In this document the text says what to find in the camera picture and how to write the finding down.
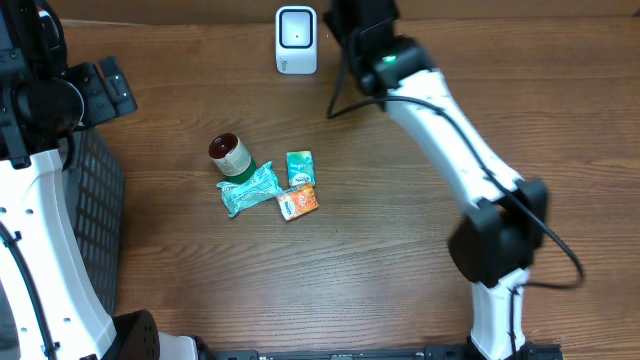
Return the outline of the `light teal snack packet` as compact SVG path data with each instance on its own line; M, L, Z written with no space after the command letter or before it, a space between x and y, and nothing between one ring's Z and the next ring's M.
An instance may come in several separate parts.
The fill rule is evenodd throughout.
M217 188L221 191L222 202L230 218L283 192L271 161L257 168L244 183L222 181Z

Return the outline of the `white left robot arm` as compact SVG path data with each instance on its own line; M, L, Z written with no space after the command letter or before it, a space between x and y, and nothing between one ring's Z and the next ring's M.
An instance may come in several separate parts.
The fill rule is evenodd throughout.
M1 284L21 359L202 359L146 310L111 316L90 282L63 188L62 143L137 108L119 63L70 66L44 1L1 5Z

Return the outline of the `orange tissue pack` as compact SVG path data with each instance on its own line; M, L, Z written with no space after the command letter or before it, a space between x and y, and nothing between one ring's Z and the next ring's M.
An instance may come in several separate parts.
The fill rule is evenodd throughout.
M276 196L281 214L286 221L294 220L319 207L311 183L296 185Z

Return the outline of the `teal tissue pack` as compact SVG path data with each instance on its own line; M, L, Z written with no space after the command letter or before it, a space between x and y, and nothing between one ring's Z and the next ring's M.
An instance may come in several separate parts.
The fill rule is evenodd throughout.
M310 151L288 152L286 160L288 184L291 187L306 183L316 185L314 160Z

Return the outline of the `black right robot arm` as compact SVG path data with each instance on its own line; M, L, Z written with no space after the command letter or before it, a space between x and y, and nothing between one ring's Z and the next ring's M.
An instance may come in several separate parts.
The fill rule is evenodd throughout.
M393 1L331 0L324 21L341 47L340 72L411 136L462 213L448 251L472 284L471 355L527 359L521 292L542 244L547 189L487 145L427 51L396 33L398 17Z

